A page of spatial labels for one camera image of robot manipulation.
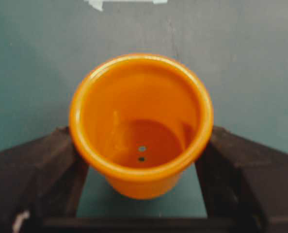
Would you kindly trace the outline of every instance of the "tape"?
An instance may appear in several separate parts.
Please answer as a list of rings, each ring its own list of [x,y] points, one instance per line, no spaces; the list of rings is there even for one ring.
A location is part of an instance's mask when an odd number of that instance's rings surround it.
[[[103,2],[152,2],[154,4],[165,4],[168,0],[84,0],[98,11],[103,11]]]

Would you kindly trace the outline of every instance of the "orange cup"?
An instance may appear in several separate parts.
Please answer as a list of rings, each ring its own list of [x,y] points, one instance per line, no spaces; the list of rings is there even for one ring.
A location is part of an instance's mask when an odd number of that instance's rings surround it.
[[[71,104],[70,130],[87,163],[119,193],[160,196],[206,146],[213,126],[210,97],[178,62],[124,55],[93,70]]]

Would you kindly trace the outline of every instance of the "crack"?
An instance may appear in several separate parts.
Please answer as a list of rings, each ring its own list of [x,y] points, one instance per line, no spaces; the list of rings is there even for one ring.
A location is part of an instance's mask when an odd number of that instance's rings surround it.
[[[174,39],[175,29],[173,28],[172,22],[169,19],[168,19],[168,25],[169,25],[169,30],[170,30],[170,33],[171,33],[172,52],[174,53],[175,59],[179,61],[180,58],[179,58],[178,48],[177,48],[177,45],[176,45],[175,39]]]

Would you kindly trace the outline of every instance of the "teal background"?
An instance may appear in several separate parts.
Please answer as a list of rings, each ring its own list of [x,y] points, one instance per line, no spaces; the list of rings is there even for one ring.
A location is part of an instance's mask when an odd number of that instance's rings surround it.
[[[67,125],[85,74],[131,52],[182,62],[208,88],[215,124],[288,152],[288,0],[105,3],[104,12],[82,0],[0,0],[0,150]],[[206,216],[194,167],[152,201],[126,199],[90,170],[78,216],[159,215]]]

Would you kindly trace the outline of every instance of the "black holder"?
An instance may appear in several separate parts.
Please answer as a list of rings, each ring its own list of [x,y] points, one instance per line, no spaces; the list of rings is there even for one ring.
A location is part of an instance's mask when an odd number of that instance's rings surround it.
[[[208,218],[76,218],[88,165],[57,129],[0,152],[0,233],[288,233],[288,154],[214,127],[195,165]]]

